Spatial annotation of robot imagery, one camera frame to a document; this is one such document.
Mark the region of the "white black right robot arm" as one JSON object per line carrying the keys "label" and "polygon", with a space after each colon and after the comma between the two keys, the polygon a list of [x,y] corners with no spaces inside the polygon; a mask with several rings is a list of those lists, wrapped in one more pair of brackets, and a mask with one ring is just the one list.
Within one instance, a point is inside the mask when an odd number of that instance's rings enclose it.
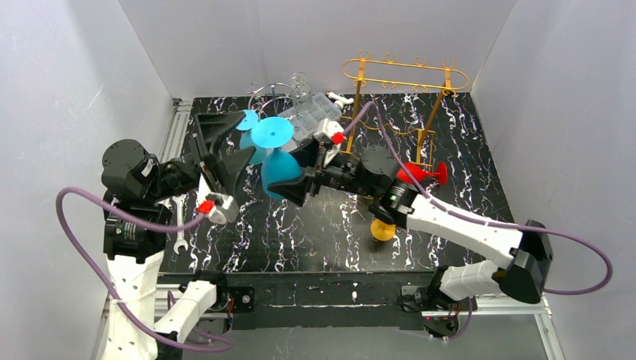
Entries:
{"label": "white black right robot arm", "polygon": [[382,146],[365,149],[356,163],[332,154],[317,141],[301,156],[314,164],[302,168],[294,155],[278,150],[265,161],[262,183],[272,197],[303,206],[306,196],[317,194],[322,186],[371,197],[375,239],[391,239],[397,228],[415,230],[484,257],[475,264],[438,268],[427,290],[429,299],[459,302],[469,296],[503,293],[528,304],[541,300],[553,253],[540,223],[530,221],[529,229],[519,230],[423,195],[416,187],[422,173],[411,169],[406,174]]}

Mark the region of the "blue plastic goblet back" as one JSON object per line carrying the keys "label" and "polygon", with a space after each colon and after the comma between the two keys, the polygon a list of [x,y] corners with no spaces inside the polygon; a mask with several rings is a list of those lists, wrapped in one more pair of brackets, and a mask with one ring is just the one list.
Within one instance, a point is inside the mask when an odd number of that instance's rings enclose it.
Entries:
{"label": "blue plastic goblet back", "polygon": [[265,157],[261,168],[262,187],[273,199],[282,200],[284,197],[269,190],[269,185],[293,180],[302,174],[297,160],[281,149],[293,138],[293,134],[294,127],[291,122],[281,117],[264,118],[252,129],[251,137],[254,144],[273,150]]}

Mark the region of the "clear glass wine glass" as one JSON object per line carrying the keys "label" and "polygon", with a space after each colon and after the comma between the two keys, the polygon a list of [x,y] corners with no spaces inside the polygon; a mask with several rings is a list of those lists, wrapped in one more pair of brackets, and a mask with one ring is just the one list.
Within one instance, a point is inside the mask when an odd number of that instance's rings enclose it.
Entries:
{"label": "clear glass wine glass", "polygon": [[303,72],[295,72],[289,78],[289,85],[293,89],[293,103],[299,112],[309,110],[313,105],[313,95],[308,76]]}

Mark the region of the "red plastic goblet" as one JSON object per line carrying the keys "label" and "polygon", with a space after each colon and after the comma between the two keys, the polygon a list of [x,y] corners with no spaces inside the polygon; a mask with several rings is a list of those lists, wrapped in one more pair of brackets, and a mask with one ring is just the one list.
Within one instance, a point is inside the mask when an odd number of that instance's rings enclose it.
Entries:
{"label": "red plastic goblet", "polygon": [[[444,162],[440,162],[433,172],[428,172],[419,167],[415,163],[405,163],[405,167],[409,170],[409,172],[414,176],[414,178],[421,182],[427,177],[434,177],[441,185],[445,185],[448,180],[448,171],[446,164]],[[414,184],[415,182],[407,175],[407,172],[404,169],[400,169],[396,174],[396,179],[401,180],[402,182],[406,182],[408,184]]]}

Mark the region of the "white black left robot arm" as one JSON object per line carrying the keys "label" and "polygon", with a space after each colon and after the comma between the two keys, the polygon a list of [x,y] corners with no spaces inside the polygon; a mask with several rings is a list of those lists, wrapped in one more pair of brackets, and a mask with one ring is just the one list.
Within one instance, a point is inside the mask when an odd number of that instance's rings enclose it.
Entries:
{"label": "white black left robot arm", "polygon": [[[199,114],[187,139],[188,153],[163,163],[134,139],[114,142],[101,160],[104,199],[144,221],[167,225],[173,214],[165,201],[196,191],[196,206],[206,210],[210,222],[235,221],[235,194],[256,149],[250,146],[229,155],[219,150],[232,131],[247,123],[246,111]],[[199,271],[182,286],[181,298],[166,316],[156,320],[158,272],[166,247],[165,234],[105,214],[103,251],[111,283],[121,297],[121,303],[109,309],[105,359],[180,359],[200,317],[226,304],[226,277]]]}

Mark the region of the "blue plastic goblet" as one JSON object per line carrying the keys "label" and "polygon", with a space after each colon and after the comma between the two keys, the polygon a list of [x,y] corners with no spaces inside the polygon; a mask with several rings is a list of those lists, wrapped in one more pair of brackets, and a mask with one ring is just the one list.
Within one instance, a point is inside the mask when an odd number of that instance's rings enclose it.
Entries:
{"label": "blue plastic goblet", "polygon": [[297,160],[281,149],[293,138],[293,134],[294,127],[291,122],[281,117],[264,118],[252,129],[251,137],[254,144],[273,150],[265,157],[261,168],[262,187],[273,199],[282,200],[284,197],[269,190],[269,185],[293,180],[302,174]]}
{"label": "blue plastic goblet", "polygon": [[252,158],[249,161],[249,164],[257,165],[261,164],[266,156],[267,151],[256,145],[252,139],[252,130],[260,121],[260,117],[253,110],[244,109],[242,110],[244,117],[239,122],[239,124],[235,127],[236,130],[241,131],[241,139],[239,140],[239,148],[246,149],[248,147],[254,147],[255,152],[252,155]]}

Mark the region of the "chrome spiral glass rack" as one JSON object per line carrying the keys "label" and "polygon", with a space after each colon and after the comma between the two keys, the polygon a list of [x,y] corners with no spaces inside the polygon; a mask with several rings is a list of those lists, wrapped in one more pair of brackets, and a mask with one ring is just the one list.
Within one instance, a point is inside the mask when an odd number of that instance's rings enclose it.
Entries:
{"label": "chrome spiral glass rack", "polygon": [[246,87],[246,93],[249,96],[247,102],[247,110],[255,112],[259,118],[262,117],[265,108],[271,105],[274,114],[279,116],[278,103],[288,101],[290,104],[289,115],[283,115],[285,119],[291,120],[300,114],[300,94],[296,88],[283,82],[273,82],[268,85],[259,86],[252,82]]}

